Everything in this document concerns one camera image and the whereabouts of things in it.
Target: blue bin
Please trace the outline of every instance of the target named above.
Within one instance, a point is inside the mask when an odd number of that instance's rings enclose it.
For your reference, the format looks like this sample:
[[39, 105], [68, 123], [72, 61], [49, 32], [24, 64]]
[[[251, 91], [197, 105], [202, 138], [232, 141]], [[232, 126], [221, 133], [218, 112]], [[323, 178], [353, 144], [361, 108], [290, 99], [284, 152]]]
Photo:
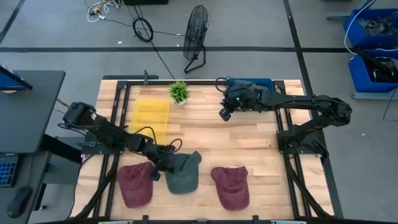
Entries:
[[[386, 52], [383, 50], [366, 50], [373, 57], [389, 57], [398, 59], [398, 51]], [[369, 77], [368, 69], [361, 56], [355, 57], [349, 61], [349, 70], [353, 77], [355, 90], [360, 93], [384, 93], [395, 89], [398, 83], [378, 83], [372, 82]]]
[[[359, 9], [353, 10], [350, 17], [344, 23], [344, 29], [347, 28]], [[366, 35], [363, 27], [359, 23], [360, 19], [378, 19], [390, 16], [396, 12], [393, 24], [398, 28], [398, 9], [365, 9], [357, 18], [355, 18], [348, 31], [348, 38], [353, 47], [361, 46], [365, 49], [393, 49], [398, 47], [398, 38], [393, 35]]]

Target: black fan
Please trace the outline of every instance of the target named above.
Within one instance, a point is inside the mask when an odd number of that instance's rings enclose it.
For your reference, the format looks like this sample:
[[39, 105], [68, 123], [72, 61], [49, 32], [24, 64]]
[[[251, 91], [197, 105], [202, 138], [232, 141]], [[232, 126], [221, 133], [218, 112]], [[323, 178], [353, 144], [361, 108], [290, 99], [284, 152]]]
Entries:
[[[202, 5], [195, 6], [189, 18], [187, 31], [185, 33], [183, 52], [184, 57], [190, 61], [188, 66], [184, 69], [185, 73], [200, 68], [206, 64], [206, 47], [203, 45], [203, 42], [205, 41], [207, 27], [207, 9]], [[193, 61], [198, 60], [201, 50], [203, 50], [203, 63], [194, 68], [188, 69]]]

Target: maroon baseball cap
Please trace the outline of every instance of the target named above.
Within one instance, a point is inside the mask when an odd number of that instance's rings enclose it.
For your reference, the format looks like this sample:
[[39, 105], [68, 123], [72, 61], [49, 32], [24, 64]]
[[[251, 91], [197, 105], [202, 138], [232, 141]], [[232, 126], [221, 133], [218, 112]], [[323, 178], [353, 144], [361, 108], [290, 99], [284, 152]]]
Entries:
[[152, 199], [154, 185], [150, 173], [154, 170], [151, 162], [119, 169], [118, 182], [124, 203], [128, 208], [146, 205]]
[[249, 205], [248, 171], [245, 167], [215, 167], [211, 177], [216, 182], [218, 198], [225, 209], [242, 210]]

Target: yellow tray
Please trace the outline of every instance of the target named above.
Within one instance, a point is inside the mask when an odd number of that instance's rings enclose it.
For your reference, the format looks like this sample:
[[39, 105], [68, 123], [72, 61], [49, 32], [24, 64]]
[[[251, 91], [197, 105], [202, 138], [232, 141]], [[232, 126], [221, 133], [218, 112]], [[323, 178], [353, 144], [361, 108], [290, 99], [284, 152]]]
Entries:
[[[132, 112], [129, 132], [135, 133], [145, 126], [154, 129], [157, 144], [166, 145], [167, 123], [169, 121], [170, 102], [160, 99], [139, 98], [136, 100]], [[146, 128], [139, 132], [153, 138], [152, 131]]]

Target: baseball cap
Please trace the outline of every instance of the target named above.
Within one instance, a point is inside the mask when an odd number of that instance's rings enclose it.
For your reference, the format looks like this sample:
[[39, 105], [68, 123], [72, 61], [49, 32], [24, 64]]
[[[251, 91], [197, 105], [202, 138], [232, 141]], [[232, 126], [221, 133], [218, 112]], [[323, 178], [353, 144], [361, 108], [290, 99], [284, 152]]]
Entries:
[[119, 169], [117, 178], [124, 203], [128, 208], [137, 208], [150, 202], [154, 185], [149, 176], [153, 170], [151, 162]]
[[216, 182], [218, 198], [227, 210], [242, 210], [249, 205], [248, 171], [245, 167], [215, 167], [211, 177]]
[[199, 163], [201, 155], [195, 151], [193, 154], [174, 154], [172, 164], [174, 172], [165, 173], [169, 191], [173, 194], [187, 194], [198, 188]]

